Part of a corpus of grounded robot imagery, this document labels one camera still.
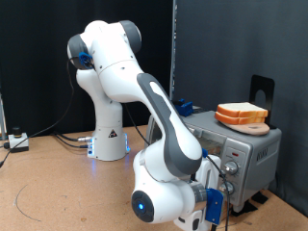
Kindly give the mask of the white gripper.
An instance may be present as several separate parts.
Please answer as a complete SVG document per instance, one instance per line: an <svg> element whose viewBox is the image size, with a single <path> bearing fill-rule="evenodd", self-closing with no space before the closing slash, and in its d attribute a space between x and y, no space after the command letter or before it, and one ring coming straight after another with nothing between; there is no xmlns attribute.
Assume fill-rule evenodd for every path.
<svg viewBox="0 0 308 231"><path fill-rule="evenodd" d="M195 174L195 180L206 189L217 189L221 159L215 155L209 155L202 159L201 166Z"/></svg>

